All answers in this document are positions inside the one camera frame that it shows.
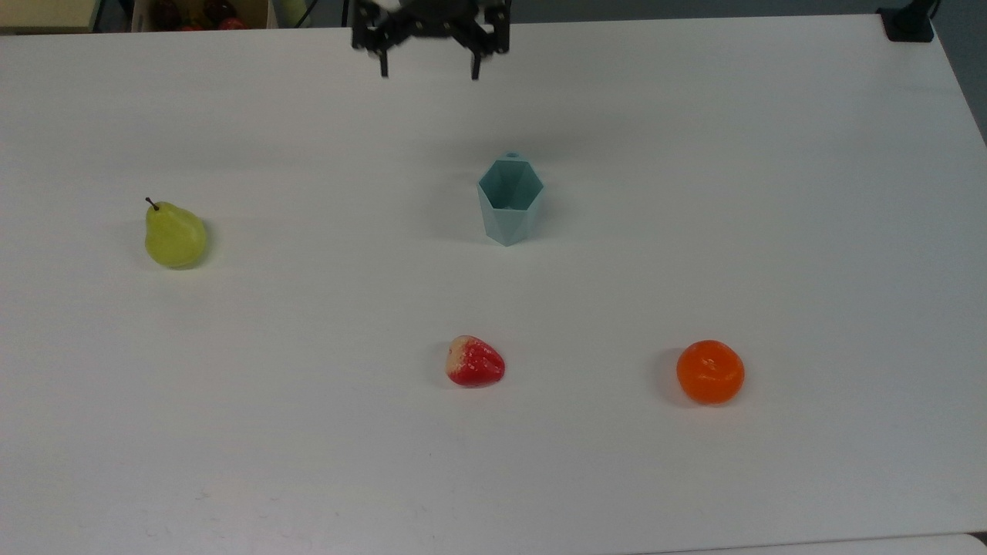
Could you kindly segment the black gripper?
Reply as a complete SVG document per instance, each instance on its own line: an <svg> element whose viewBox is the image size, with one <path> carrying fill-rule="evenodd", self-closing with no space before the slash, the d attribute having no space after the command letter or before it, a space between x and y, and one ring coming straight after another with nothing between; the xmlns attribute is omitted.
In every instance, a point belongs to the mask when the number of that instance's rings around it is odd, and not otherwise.
<svg viewBox="0 0 987 555"><path fill-rule="evenodd" d="M469 52L471 80L483 56L510 49L510 1L352 1L350 45L378 54L381 77L390 77L388 51L409 39L451 39Z"/></svg>

